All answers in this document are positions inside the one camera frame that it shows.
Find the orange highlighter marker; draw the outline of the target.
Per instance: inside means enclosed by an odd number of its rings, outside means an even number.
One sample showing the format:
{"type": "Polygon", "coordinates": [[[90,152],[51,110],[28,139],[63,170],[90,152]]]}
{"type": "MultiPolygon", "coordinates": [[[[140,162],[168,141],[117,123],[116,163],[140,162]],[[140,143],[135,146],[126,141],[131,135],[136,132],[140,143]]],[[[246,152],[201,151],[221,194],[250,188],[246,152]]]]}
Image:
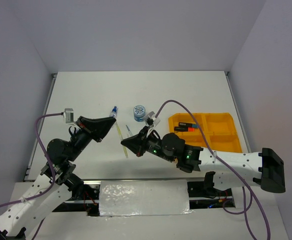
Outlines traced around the orange highlighter marker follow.
{"type": "Polygon", "coordinates": [[[183,126],[176,126],[174,127],[175,132],[194,132],[195,128],[193,127],[183,127],[183,126]]]}

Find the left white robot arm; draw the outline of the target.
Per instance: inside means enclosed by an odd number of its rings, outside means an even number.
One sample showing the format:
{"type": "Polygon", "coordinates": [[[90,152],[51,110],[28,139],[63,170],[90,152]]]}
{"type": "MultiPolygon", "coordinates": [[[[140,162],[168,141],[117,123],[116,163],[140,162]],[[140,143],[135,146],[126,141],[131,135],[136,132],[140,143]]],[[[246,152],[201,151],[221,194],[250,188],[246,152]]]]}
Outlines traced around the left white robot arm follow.
{"type": "Polygon", "coordinates": [[[64,201],[77,200],[91,188],[73,173],[75,159],[91,141],[100,143],[116,122],[114,117],[90,119],[80,116],[72,123],[68,141],[55,138],[43,149],[47,163],[30,188],[6,203],[0,215],[0,240],[24,240],[64,201]]]}

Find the yellow gel pen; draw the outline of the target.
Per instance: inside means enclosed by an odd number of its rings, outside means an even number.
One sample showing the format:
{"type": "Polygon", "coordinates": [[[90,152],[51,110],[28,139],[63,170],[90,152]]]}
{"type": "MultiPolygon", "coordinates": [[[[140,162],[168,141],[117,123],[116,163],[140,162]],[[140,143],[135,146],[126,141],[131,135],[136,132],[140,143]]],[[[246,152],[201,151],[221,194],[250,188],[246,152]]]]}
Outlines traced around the yellow gel pen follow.
{"type": "MultiPolygon", "coordinates": [[[[116,129],[117,129],[117,133],[118,133],[118,136],[119,136],[119,139],[120,139],[120,144],[121,144],[121,141],[124,140],[123,139],[123,135],[122,135],[121,129],[120,129],[120,127],[119,127],[119,125],[118,125],[117,122],[115,123],[115,126],[116,126],[116,129]]],[[[123,152],[125,154],[125,157],[128,159],[129,158],[129,155],[128,155],[128,152],[127,152],[126,147],[124,145],[122,145],[122,144],[121,144],[121,146],[123,148],[123,152]]]]}

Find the blue highlighter marker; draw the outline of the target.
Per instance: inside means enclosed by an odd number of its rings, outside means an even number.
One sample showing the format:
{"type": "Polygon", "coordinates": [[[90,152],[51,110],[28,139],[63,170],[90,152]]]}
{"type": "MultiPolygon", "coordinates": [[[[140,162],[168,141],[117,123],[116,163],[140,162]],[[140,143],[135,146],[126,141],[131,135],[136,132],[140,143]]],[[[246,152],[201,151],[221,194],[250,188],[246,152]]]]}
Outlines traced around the blue highlighter marker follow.
{"type": "Polygon", "coordinates": [[[195,129],[198,128],[198,126],[195,123],[189,123],[189,122],[179,122],[178,126],[184,127],[184,128],[195,128],[195,129]]]}

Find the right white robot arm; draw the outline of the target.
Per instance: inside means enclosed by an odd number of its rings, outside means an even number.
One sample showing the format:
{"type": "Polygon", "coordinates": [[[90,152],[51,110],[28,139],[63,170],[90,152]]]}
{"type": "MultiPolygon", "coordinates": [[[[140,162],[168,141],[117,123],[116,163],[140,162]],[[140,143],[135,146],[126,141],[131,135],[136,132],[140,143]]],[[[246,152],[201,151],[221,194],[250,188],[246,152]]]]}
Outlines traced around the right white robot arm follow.
{"type": "Polygon", "coordinates": [[[137,157],[150,153],[168,162],[177,161],[176,167],[185,173],[204,173],[203,190],[209,196],[244,186],[259,186],[275,194],[286,191],[284,161],[271,148],[252,153],[209,150],[186,144],[175,133],[159,137],[147,126],[123,139],[121,145],[137,157]]]}

